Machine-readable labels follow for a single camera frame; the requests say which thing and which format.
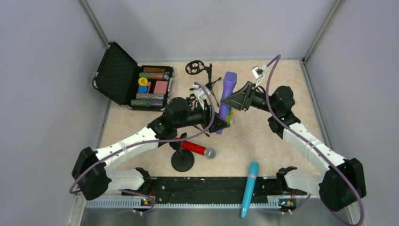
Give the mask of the red glitter microphone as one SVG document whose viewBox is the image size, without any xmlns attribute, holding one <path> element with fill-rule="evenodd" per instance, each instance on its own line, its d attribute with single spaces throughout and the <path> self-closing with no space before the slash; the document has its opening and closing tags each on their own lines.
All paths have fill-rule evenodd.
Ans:
<svg viewBox="0 0 399 226">
<path fill-rule="evenodd" d="M 169 145 L 175 150 L 177 156 L 180 158 L 183 157 L 183 150 L 203 155 L 207 159 L 213 159 L 216 157 L 216 151 L 213 148 L 204 147 L 187 140 L 179 142 L 170 142 Z"/>
</svg>

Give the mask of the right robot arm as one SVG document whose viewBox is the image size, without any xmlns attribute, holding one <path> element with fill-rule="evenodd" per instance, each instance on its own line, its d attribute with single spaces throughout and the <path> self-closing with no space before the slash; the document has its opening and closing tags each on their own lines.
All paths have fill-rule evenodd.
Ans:
<svg viewBox="0 0 399 226">
<path fill-rule="evenodd" d="M 295 167 L 282 168 L 277 175 L 283 178 L 284 187 L 317 196 L 334 212 L 356 202 L 356 194 L 360 198 L 366 196 L 362 163 L 334 152 L 308 131 L 291 110 L 295 100 L 289 86 L 279 86 L 269 96 L 248 81 L 236 92 L 223 91 L 221 103 L 237 111 L 254 107 L 275 113 L 268 119 L 272 132 L 292 144 L 319 172 L 315 175 Z"/>
</svg>

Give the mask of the blue poker chip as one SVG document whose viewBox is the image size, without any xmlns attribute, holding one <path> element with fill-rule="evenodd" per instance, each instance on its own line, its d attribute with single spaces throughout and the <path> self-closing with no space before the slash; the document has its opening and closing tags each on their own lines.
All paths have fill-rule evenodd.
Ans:
<svg viewBox="0 0 399 226">
<path fill-rule="evenodd" d="M 148 86 L 139 86 L 138 93 L 148 93 Z"/>
</svg>

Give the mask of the black round-base mic stand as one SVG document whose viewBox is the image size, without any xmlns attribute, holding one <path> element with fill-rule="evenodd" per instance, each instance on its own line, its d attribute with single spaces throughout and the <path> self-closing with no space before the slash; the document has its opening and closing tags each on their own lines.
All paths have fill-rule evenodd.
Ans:
<svg viewBox="0 0 399 226">
<path fill-rule="evenodd" d="M 189 171 L 194 163 L 194 155 L 191 151 L 181 147 L 182 141 L 169 142 L 170 147 L 175 151 L 171 157 L 171 165 L 178 172 Z"/>
</svg>

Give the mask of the teal microphone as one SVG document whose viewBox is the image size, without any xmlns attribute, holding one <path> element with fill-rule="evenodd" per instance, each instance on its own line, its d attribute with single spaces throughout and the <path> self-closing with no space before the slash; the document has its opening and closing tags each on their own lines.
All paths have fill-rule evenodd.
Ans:
<svg viewBox="0 0 399 226">
<path fill-rule="evenodd" d="M 241 203 L 241 210 L 240 210 L 241 218 L 245 218 L 247 216 L 253 196 L 256 179 L 258 177 L 258 173 L 259 173 L 259 163 L 255 161 L 251 162 L 248 168 L 247 182 Z"/>
</svg>

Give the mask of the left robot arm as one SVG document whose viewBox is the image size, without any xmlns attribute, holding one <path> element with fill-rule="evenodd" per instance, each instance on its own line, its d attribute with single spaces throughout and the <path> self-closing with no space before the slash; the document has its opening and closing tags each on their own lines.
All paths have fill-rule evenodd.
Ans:
<svg viewBox="0 0 399 226">
<path fill-rule="evenodd" d="M 191 108 L 186 99 L 173 98 L 161 116 L 151 121 L 140 131 L 107 147 L 93 150 L 86 147 L 80 151 L 72 169 L 75 180 L 69 192 L 82 193 L 87 201 L 94 200 L 112 189 L 138 190 L 144 183 L 143 175 L 137 171 L 122 179 L 113 174 L 116 167 L 146 151 L 166 143 L 182 142 L 177 138 L 177 129 L 200 125 L 203 132 L 213 133 L 228 128 L 211 104 Z"/>
</svg>

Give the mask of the black tripod stand with clip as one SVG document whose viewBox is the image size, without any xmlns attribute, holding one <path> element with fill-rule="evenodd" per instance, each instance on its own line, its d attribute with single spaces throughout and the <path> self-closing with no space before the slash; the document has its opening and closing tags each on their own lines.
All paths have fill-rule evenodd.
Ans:
<svg viewBox="0 0 399 226">
<path fill-rule="evenodd" d="M 195 109 L 196 107 L 199 106 L 199 102 L 198 100 L 196 100 L 196 97 L 194 94 L 190 94 L 187 98 L 186 101 L 188 103 L 188 105 L 191 107 L 191 109 Z M 200 127 L 198 127 L 197 125 L 193 125 L 194 128 L 201 130 Z"/>
</svg>

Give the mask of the black tripod stand with shockmount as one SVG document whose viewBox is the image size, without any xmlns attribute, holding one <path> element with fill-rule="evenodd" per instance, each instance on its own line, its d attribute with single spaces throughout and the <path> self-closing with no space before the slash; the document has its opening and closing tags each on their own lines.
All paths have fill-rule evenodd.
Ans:
<svg viewBox="0 0 399 226">
<path fill-rule="evenodd" d="M 195 76 L 196 78 L 199 78 L 200 76 L 203 77 L 202 81 L 205 82 L 204 86 L 208 88 L 211 92 L 211 95 L 214 97 L 216 101 L 216 105 L 220 107 L 219 100 L 216 97 L 216 94 L 214 92 L 214 86 L 216 85 L 217 82 L 221 81 L 221 77 L 215 79 L 213 78 L 213 65 L 210 63 L 209 65 L 206 65 L 203 61 L 201 60 L 193 60 L 189 62 L 185 66 L 185 72 L 188 75 Z"/>
</svg>

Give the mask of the red card deck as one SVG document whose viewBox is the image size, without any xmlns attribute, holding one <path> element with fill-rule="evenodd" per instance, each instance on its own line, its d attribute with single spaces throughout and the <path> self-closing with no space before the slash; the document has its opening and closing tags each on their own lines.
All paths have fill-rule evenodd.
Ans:
<svg viewBox="0 0 399 226">
<path fill-rule="evenodd" d="M 168 81 L 157 80 L 153 90 L 154 94 L 166 94 L 168 90 Z"/>
</svg>

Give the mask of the yellow big blind chip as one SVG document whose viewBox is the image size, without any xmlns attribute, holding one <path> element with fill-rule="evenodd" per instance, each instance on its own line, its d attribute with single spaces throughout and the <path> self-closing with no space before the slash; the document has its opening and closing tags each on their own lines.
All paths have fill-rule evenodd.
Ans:
<svg viewBox="0 0 399 226">
<path fill-rule="evenodd" d="M 148 86 L 149 82 L 148 82 L 148 79 L 147 79 L 147 78 L 145 78 L 145 77 L 140 77 L 140 78 L 138 79 L 138 84 L 139 84 L 140 86 L 146 87 L 146 86 Z"/>
</svg>

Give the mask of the toy brick car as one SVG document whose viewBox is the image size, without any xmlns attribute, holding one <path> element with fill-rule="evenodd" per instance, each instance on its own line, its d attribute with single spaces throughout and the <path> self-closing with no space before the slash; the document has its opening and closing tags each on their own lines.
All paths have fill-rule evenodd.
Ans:
<svg viewBox="0 0 399 226">
<path fill-rule="evenodd" d="M 234 109 L 233 108 L 229 108 L 227 116 L 226 116 L 226 121 L 231 124 L 233 122 L 233 115 L 234 115 Z"/>
</svg>

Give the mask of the black poker chip case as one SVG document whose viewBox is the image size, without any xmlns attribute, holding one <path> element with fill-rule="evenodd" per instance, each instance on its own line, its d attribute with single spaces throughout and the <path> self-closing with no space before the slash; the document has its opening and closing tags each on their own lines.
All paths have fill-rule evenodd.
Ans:
<svg viewBox="0 0 399 226">
<path fill-rule="evenodd" d="M 148 93 L 138 93 L 140 77 L 148 79 Z M 111 41 L 94 73 L 92 86 L 120 106 L 160 112 L 169 102 L 173 78 L 172 66 L 140 65 L 119 44 Z M 153 93 L 157 80 L 168 81 L 166 94 Z"/>
</svg>

